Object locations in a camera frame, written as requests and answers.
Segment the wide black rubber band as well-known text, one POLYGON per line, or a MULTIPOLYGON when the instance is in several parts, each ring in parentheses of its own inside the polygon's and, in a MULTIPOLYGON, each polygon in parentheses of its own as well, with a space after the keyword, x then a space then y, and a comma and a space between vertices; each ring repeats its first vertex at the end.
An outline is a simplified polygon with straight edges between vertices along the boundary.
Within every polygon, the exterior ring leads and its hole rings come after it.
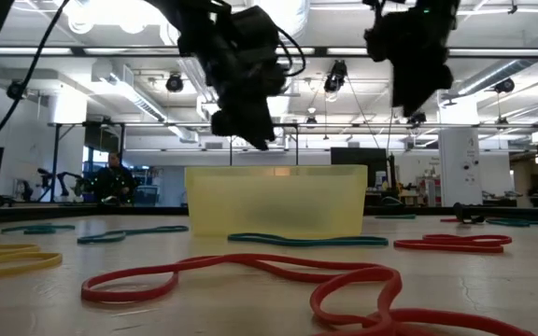
POLYGON ((454 215, 460 223, 463 224, 483 224, 485 218, 477 214, 474 209, 462 203, 455 203, 453 205, 454 215))

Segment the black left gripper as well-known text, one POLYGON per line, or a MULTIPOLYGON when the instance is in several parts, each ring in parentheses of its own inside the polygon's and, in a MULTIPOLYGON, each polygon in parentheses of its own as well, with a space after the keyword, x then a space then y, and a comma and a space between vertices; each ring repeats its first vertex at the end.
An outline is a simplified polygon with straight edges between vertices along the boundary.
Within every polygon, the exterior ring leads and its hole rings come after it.
MULTIPOLYGON (((279 27, 191 27, 179 31, 177 45, 182 56, 198 60, 221 100, 245 94, 265 98, 279 95, 286 84, 287 68, 276 55, 282 33, 279 27)), ((218 107, 211 117, 214 135, 245 136, 256 149, 269 149, 276 137, 265 100, 218 101, 218 107)))

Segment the yellow translucent plastic bin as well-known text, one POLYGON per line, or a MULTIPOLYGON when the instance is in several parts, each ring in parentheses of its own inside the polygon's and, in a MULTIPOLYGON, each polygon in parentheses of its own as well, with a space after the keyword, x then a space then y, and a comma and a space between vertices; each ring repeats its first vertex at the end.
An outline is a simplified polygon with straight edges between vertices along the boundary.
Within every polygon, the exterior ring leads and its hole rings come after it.
POLYGON ((286 237, 361 233, 364 165, 193 166, 185 172, 192 232, 286 237))

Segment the black background robot on stand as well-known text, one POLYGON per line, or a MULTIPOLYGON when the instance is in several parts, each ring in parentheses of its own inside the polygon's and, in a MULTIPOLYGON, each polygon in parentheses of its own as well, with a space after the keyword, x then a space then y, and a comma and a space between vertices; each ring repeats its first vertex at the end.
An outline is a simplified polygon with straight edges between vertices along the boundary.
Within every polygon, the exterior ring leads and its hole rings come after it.
POLYGON ((40 182, 32 185, 28 180, 17 179, 14 189, 14 196, 21 202, 41 202, 46 196, 50 196, 54 187, 59 187, 61 193, 59 197, 63 202, 68 202, 70 196, 76 202, 83 195, 86 180, 81 176, 69 172, 53 174, 44 169, 37 168, 36 173, 40 182))

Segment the looped red rubber band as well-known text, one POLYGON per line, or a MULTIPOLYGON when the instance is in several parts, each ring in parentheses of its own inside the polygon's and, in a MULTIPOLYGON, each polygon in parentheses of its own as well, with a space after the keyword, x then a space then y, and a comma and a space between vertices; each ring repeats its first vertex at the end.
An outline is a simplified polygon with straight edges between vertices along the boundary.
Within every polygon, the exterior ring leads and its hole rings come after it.
POLYGON ((482 315, 468 315, 422 308, 391 307, 403 288, 400 274, 390 268, 369 267, 341 274, 312 274, 319 285, 312 292, 310 307, 315 317, 330 325, 359 324, 359 329, 337 330, 320 336, 432 336, 417 330, 415 323, 477 329, 495 336, 535 336, 532 332, 482 315), (382 282, 376 311, 367 316, 337 315, 321 308, 323 300, 335 290, 357 282, 382 282))

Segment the silver round ceiling duct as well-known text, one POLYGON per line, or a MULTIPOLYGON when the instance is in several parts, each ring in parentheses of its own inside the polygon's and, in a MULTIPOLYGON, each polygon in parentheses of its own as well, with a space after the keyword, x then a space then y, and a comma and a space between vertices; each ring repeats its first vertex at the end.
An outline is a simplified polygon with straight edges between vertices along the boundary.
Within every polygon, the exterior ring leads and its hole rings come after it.
POLYGON ((310 10, 310 0, 259 0, 258 4, 269 14, 278 27, 280 39, 276 52, 281 53, 279 59, 286 77, 285 89, 290 85, 291 77, 300 74, 305 69, 305 60, 301 68, 295 69, 292 55, 298 52, 297 38, 304 34, 310 10))

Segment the blue chair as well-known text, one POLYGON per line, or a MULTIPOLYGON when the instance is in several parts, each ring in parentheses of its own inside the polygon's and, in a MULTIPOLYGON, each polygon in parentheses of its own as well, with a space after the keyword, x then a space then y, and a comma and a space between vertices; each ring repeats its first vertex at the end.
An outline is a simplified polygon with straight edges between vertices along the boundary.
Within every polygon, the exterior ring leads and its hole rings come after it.
POLYGON ((155 207, 159 200, 159 187, 151 185, 138 186, 134 190, 134 205, 138 207, 155 207))

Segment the small black metal frame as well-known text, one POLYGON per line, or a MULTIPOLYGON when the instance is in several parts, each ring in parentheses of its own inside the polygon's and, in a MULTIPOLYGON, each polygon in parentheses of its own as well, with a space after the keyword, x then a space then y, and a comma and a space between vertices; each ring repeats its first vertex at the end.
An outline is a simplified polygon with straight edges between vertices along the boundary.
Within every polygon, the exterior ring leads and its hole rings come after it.
POLYGON ((231 165, 298 165, 299 133, 296 126, 275 124, 275 139, 266 140, 266 150, 260 150, 248 143, 244 138, 229 136, 228 152, 231 165))

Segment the white pillar with devices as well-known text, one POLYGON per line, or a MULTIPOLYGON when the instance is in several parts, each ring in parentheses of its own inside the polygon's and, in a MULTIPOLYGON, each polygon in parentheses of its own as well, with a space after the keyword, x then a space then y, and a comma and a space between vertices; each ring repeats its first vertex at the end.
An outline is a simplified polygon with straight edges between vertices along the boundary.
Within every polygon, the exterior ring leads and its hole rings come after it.
POLYGON ((479 142, 476 129, 450 128, 439 132, 442 199, 444 207, 455 203, 481 204, 479 142))

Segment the black table edge rail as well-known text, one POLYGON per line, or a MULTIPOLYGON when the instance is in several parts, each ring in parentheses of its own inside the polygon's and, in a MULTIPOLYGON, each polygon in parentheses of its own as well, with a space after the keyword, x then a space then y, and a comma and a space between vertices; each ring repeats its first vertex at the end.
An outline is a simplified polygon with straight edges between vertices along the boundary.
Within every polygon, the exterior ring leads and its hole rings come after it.
MULTIPOLYGON (((503 217, 538 220, 538 208, 471 206, 483 217, 503 217)), ((187 216, 187 207, 99 207, 99 206, 40 206, 0 207, 0 223, 27 220, 88 216, 187 216)), ((368 206, 365 216, 409 215, 455 216, 453 207, 387 207, 368 206)))

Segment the person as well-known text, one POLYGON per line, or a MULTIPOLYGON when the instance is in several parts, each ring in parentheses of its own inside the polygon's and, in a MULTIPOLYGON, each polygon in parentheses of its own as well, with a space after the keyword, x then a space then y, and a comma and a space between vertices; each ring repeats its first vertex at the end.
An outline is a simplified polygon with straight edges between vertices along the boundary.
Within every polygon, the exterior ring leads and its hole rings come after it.
POLYGON ((120 162, 118 152, 110 152, 107 166, 97 171, 93 193, 99 203, 133 203, 136 182, 132 172, 120 162))

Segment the tall black metal frame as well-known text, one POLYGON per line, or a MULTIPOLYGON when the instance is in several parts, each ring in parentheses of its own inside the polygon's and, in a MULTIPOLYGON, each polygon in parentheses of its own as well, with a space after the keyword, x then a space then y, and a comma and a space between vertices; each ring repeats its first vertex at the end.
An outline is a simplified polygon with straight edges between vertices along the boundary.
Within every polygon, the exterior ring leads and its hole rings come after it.
POLYGON ((74 128, 86 128, 86 127, 98 127, 99 129, 104 126, 110 127, 120 127, 120 136, 119 136, 119 153, 123 154, 125 148, 124 142, 126 138, 126 122, 113 122, 113 121, 83 121, 77 123, 59 123, 59 122, 49 122, 48 125, 54 128, 54 142, 53 142, 53 154, 52 154, 52 175, 53 179, 50 185, 50 202, 55 202, 56 196, 56 186, 57 186, 57 165, 59 161, 59 147, 61 140, 68 135, 74 128))

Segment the overhead LED light bar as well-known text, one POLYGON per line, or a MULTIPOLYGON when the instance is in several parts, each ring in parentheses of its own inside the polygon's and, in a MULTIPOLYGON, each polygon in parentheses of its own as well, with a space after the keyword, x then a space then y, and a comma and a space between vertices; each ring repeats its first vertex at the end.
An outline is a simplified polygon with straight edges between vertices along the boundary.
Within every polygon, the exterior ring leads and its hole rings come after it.
MULTIPOLYGON (((36 47, 0 47, 0 57, 30 57, 36 47)), ((309 58, 367 58, 365 48, 302 47, 302 53, 309 58)), ((44 47, 44 57, 119 57, 119 58, 177 58, 177 47, 44 47)), ((538 48, 450 48, 450 59, 538 59, 538 48)))

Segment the plain white pillar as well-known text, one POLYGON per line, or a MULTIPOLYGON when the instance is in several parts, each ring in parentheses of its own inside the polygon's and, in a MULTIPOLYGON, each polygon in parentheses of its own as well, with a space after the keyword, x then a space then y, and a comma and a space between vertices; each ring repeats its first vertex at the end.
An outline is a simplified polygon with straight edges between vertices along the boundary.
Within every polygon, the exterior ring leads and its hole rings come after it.
POLYGON ((82 93, 66 92, 50 97, 51 121, 62 124, 57 150, 58 173, 82 173, 85 128, 79 124, 86 120, 87 104, 87 97, 82 93))

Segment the long red rubber band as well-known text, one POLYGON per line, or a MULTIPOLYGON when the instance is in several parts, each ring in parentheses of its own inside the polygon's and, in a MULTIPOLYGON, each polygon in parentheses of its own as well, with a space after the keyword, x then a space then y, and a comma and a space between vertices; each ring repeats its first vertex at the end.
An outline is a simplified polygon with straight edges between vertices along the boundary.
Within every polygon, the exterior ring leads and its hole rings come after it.
POLYGON ((150 301, 162 297, 171 292, 179 280, 179 273, 188 270, 202 269, 222 263, 235 263, 265 271, 277 277, 306 283, 325 283, 336 277, 336 274, 298 273, 279 268, 269 261, 306 266, 315 269, 347 271, 347 274, 370 273, 377 280, 383 280, 389 268, 361 262, 336 262, 313 259, 299 259, 271 254, 228 254, 219 256, 202 256, 184 259, 176 263, 159 266, 148 266, 133 269, 125 269, 112 273, 104 273, 87 279, 81 285, 81 298, 92 302, 140 302, 150 301), (158 273, 171 273, 171 277, 163 284, 151 289, 136 291, 104 291, 95 287, 114 280, 134 277, 138 275, 150 275, 158 273))

